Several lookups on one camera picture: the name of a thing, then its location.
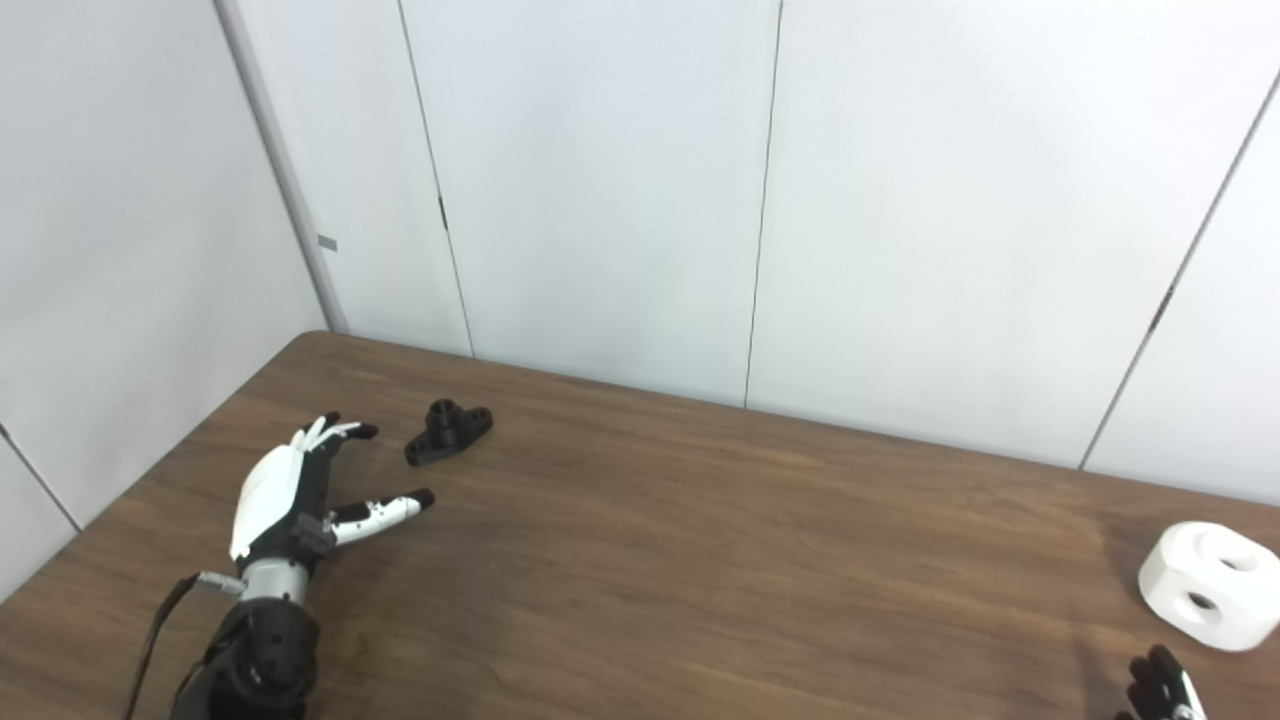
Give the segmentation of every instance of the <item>black cable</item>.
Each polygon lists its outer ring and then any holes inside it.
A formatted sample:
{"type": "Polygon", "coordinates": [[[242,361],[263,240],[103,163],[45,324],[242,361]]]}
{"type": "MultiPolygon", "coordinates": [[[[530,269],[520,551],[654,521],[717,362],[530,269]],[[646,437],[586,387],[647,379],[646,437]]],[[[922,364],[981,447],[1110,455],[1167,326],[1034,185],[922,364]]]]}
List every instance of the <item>black cable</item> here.
{"type": "Polygon", "coordinates": [[[123,720],[133,717],[133,706],[138,703],[138,693],[142,691],[142,678],[146,676],[147,665],[151,664],[151,650],[160,635],[160,626],[169,619],[169,614],[178,606],[178,601],[196,585],[198,577],[192,575],[178,580],[178,584],[169,591],[169,597],[164,598],[164,602],[156,609],[156,615],[151,619],[151,629],[147,630],[147,639],[142,641],[142,657],[138,657],[138,667],[133,671],[133,687],[129,689],[129,702],[124,706],[123,720]]]}

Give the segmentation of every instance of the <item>white cube with holes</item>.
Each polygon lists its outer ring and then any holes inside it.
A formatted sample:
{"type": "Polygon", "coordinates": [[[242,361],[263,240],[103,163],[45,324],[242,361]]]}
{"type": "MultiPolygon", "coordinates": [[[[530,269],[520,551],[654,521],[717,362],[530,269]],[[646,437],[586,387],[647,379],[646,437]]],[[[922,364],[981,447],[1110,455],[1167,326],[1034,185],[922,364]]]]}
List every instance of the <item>white cube with holes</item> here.
{"type": "Polygon", "coordinates": [[[1215,523],[1165,530],[1138,585],[1156,615],[1219,650],[1252,650],[1280,623],[1280,559],[1215,523]]]}

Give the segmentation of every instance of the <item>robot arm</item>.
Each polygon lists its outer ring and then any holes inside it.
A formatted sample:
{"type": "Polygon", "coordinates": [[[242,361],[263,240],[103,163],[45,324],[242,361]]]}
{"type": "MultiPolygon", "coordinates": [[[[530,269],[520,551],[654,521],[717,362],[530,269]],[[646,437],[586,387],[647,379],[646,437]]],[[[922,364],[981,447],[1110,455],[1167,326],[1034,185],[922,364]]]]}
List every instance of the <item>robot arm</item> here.
{"type": "Polygon", "coordinates": [[[239,580],[214,582],[238,601],[179,688],[173,720],[297,720],[316,680],[320,634],[307,584],[333,547],[374,536],[429,507],[429,489],[329,510],[329,469],[342,445],[378,428],[317,418],[268,452],[241,488],[230,557],[239,580]]]}
{"type": "MultiPolygon", "coordinates": [[[[1129,673],[1129,702],[1140,720],[1207,720],[1190,675],[1167,647],[1157,644],[1147,657],[1134,657],[1129,673]]],[[[1115,720],[1134,716],[1119,712],[1115,720]]]]}

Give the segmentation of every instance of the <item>brown wood tabletop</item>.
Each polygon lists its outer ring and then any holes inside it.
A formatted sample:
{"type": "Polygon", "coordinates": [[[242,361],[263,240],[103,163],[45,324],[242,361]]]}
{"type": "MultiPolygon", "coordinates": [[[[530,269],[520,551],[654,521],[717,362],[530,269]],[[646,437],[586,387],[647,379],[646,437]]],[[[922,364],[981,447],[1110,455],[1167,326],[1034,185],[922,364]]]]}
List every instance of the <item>brown wood tabletop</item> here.
{"type": "MultiPolygon", "coordinates": [[[[383,429],[346,445],[333,503],[439,500],[314,579],[311,719],[1110,720],[1156,642],[1212,717],[1276,716],[1280,641],[1198,646],[1135,573],[1179,520],[1277,547],[1280,509],[328,333],[0,606],[0,716],[118,717],[173,583],[230,571],[244,474],[328,410],[383,429]],[[495,428],[410,468],[438,397],[495,428]]],[[[165,716],[229,602],[178,607],[137,717],[165,716]]]]}

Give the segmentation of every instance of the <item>black flanged bracket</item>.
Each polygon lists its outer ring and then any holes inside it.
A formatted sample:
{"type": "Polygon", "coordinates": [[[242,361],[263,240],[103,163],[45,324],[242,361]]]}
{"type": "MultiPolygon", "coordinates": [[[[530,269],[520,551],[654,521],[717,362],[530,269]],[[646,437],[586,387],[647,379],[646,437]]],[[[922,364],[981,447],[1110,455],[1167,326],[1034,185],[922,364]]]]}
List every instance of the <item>black flanged bracket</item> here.
{"type": "Polygon", "coordinates": [[[493,428],[488,407],[463,410],[457,402],[442,397],[426,411],[426,429],[404,446],[410,465],[428,465],[453,457],[493,428]]]}

